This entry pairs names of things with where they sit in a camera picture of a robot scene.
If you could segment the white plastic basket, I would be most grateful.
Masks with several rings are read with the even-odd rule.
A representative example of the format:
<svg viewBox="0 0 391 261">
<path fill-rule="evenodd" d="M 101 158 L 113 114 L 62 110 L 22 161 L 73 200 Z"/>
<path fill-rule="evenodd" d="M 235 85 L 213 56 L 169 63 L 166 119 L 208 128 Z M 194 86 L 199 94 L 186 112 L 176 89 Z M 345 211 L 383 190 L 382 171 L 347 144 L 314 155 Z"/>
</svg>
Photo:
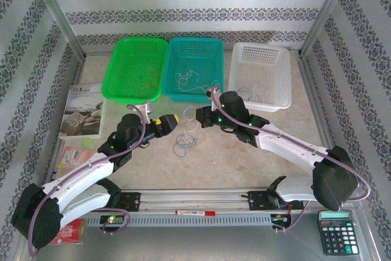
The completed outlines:
<svg viewBox="0 0 391 261">
<path fill-rule="evenodd" d="M 291 106 L 290 52 L 280 46 L 239 42 L 233 46 L 228 91 L 247 109 L 276 112 Z"/>
</svg>

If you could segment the book with photo cover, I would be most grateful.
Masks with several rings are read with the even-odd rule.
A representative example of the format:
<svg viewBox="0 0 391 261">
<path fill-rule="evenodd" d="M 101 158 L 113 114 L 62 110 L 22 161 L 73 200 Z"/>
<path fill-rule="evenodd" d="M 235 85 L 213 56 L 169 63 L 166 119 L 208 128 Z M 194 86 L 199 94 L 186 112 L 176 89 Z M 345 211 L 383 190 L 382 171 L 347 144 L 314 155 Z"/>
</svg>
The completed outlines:
<svg viewBox="0 0 391 261">
<path fill-rule="evenodd" d="M 101 137 L 106 108 L 101 88 L 101 83 L 70 86 L 59 131 L 61 139 Z"/>
</svg>

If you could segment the teal plastic basket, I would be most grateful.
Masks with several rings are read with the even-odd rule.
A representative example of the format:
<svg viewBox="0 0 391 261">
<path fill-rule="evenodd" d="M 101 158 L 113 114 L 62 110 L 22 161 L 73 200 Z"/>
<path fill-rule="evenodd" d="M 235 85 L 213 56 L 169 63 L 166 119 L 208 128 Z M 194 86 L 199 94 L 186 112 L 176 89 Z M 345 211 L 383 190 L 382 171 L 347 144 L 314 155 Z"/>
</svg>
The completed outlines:
<svg viewBox="0 0 391 261">
<path fill-rule="evenodd" d="M 175 37 L 169 42 L 163 94 L 172 101 L 207 103 L 206 91 L 224 88 L 224 43 L 204 37 Z"/>
</svg>

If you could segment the pink printed card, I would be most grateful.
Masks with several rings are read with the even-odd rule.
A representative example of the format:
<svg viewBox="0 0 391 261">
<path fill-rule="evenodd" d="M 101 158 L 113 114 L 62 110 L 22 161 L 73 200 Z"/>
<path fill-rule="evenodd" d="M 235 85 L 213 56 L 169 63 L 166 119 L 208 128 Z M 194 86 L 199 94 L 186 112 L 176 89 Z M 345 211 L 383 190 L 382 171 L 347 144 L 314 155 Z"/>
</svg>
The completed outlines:
<svg viewBox="0 0 391 261">
<path fill-rule="evenodd" d="M 94 149 L 67 146 L 62 153 L 58 168 L 74 169 L 85 163 L 94 153 Z"/>
</svg>

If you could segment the green plastic basket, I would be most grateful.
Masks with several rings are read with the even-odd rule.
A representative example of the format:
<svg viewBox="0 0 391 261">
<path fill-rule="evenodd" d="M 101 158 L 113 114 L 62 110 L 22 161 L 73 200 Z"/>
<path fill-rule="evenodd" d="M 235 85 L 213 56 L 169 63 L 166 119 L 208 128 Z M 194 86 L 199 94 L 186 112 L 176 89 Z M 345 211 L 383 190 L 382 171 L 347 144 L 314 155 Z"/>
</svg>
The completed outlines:
<svg viewBox="0 0 391 261">
<path fill-rule="evenodd" d="M 168 47 L 160 38 L 119 40 L 104 77 L 103 96 L 121 104 L 156 102 L 162 92 Z"/>
</svg>

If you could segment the red and white marker pen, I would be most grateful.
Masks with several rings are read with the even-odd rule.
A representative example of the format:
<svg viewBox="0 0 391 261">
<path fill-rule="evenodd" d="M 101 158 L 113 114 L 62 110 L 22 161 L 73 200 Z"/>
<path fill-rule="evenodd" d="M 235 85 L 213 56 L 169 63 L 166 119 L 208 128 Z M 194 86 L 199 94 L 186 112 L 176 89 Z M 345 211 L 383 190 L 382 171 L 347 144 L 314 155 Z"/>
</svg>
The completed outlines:
<svg viewBox="0 0 391 261">
<path fill-rule="evenodd" d="M 176 215 L 188 215 L 188 216 L 216 216 L 215 211 L 194 211 L 194 210 L 176 210 Z"/>
</svg>

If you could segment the left controller board green light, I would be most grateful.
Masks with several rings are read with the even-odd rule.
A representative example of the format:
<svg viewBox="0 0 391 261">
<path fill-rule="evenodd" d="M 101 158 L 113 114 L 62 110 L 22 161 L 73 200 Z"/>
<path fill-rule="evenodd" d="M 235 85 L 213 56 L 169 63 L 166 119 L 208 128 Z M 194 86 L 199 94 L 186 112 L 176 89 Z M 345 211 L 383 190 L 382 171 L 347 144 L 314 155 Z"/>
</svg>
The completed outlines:
<svg viewBox="0 0 391 261">
<path fill-rule="evenodd" d="M 120 225 L 125 223 L 125 215 L 102 215 L 100 224 Z"/>
</svg>

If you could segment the red paper packet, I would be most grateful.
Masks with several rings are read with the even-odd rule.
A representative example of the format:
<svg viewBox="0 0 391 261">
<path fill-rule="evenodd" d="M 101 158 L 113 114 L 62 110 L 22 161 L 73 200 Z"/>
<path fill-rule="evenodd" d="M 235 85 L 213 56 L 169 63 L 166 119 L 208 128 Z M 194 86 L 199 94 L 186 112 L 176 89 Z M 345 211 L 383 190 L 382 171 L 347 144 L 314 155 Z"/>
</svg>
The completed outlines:
<svg viewBox="0 0 391 261">
<path fill-rule="evenodd" d="M 50 244 L 82 244 L 86 232 L 86 220 L 76 219 L 64 226 Z"/>
</svg>

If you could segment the black desk calculator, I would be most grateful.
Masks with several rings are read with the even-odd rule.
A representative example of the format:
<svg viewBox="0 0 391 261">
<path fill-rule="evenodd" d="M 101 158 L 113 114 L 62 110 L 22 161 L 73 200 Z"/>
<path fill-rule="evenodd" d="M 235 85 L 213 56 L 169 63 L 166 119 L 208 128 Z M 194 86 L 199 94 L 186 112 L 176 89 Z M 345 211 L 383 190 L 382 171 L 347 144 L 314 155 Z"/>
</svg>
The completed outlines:
<svg viewBox="0 0 391 261">
<path fill-rule="evenodd" d="M 351 210 L 321 210 L 318 228 L 323 253 L 326 256 L 357 256 L 359 246 Z"/>
</svg>

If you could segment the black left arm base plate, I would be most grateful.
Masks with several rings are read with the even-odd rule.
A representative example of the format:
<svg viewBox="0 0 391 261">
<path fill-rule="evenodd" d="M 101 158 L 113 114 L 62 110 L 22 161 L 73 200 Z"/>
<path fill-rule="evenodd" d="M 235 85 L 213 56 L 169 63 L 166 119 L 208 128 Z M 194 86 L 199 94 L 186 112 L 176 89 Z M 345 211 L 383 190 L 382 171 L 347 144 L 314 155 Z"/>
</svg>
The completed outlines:
<svg viewBox="0 0 391 261">
<path fill-rule="evenodd" d="M 141 193 L 123 192 L 120 194 L 117 208 L 129 212 L 137 212 L 139 211 L 140 202 L 141 202 Z"/>
</svg>

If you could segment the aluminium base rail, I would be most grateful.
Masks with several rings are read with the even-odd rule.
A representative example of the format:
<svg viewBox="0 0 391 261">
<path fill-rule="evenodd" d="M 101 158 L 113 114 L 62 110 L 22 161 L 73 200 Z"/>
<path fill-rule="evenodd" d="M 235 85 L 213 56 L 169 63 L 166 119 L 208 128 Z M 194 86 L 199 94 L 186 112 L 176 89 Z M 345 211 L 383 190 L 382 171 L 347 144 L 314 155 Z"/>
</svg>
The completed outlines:
<svg viewBox="0 0 391 261">
<path fill-rule="evenodd" d="M 254 191 L 275 191 L 274 189 L 257 189 Z M 291 204 L 293 209 L 300 210 L 304 202 L 316 202 L 310 189 L 300 190 L 300 193 L 279 195 Z M 110 191 L 101 185 L 93 185 L 74 198 L 61 200 L 58 194 L 52 196 L 59 205 L 59 211 L 79 209 L 82 215 L 93 209 L 117 208 L 120 194 L 123 192 L 141 193 L 139 211 L 174 211 L 174 210 L 211 210 L 219 211 L 250 211 L 247 193 L 248 189 L 145 189 L 140 191 L 119 190 Z"/>
</svg>

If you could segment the aluminium side rail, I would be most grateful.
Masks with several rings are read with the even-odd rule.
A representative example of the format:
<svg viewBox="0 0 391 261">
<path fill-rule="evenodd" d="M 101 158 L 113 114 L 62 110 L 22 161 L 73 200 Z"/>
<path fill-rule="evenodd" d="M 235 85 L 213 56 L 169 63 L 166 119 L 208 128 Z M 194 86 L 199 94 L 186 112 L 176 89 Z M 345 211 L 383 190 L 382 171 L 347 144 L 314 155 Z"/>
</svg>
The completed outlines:
<svg viewBox="0 0 391 261">
<path fill-rule="evenodd" d="M 75 74 L 73 76 L 73 84 L 79 84 L 80 83 L 80 80 L 81 80 L 81 77 L 82 77 L 82 73 L 84 71 L 84 66 L 85 66 L 85 63 L 86 63 L 86 59 L 87 57 L 84 58 L 83 61 L 81 61 L 77 68 L 76 68 L 76 71 L 75 71 Z M 45 176 L 42 180 L 42 183 L 45 184 L 45 183 L 48 183 L 50 180 L 52 180 L 53 178 L 56 178 L 56 174 L 57 174 L 57 170 L 58 170 L 58 164 L 59 164 L 59 161 L 61 159 L 61 156 L 62 156 L 62 150 L 64 148 L 64 142 L 63 140 L 61 140 L 61 138 L 59 138 L 58 136 L 56 137 L 56 141 L 53 145 L 53 149 L 52 149 L 52 154 L 50 156 L 50 161 L 48 163 L 48 166 L 46 168 L 46 171 L 45 171 Z"/>
<path fill-rule="evenodd" d="M 316 90 L 316 84 L 313 81 L 306 60 L 303 60 L 300 55 L 297 55 L 296 58 L 321 142 L 325 147 L 331 149 L 335 144 L 323 112 L 321 99 Z"/>
</svg>

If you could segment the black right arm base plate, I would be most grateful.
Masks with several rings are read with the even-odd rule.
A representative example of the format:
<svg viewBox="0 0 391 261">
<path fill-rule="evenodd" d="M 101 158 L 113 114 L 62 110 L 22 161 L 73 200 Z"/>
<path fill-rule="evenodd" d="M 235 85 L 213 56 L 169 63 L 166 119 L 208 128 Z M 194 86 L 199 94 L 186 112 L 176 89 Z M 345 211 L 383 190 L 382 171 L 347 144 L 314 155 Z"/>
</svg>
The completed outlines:
<svg viewBox="0 0 391 261">
<path fill-rule="evenodd" d="M 288 210 L 289 204 L 275 191 L 249 191 L 247 199 L 250 211 Z"/>
</svg>

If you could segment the aluminium frame post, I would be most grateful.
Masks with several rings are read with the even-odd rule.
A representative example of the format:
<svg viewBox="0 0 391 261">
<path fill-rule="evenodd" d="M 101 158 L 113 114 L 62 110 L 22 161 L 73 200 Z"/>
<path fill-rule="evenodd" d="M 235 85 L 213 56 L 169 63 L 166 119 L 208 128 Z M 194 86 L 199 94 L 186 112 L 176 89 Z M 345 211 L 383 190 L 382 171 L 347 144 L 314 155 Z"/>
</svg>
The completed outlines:
<svg viewBox="0 0 391 261">
<path fill-rule="evenodd" d="M 62 8 L 60 7 L 57 0 L 44 0 L 47 8 L 51 12 L 54 20 L 59 25 L 62 33 L 67 39 L 68 44 L 72 48 L 73 52 L 77 55 L 79 61 L 85 61 L 86 54 L 82 49 L 81 43 L 79 42 L 76 34 L 74 33 L 71 25 L 65 16 Z"/>
<path fill-rule="evenodd" d="M 306 57 L 306 55 L 308 55 L 316 38 L 319 36 L 325 22 L 329 18 L 329 15 L 332 13 L 337 3 L 338 0 L 325 0 L 300 49 L 301 57 Z"/>
</svg>

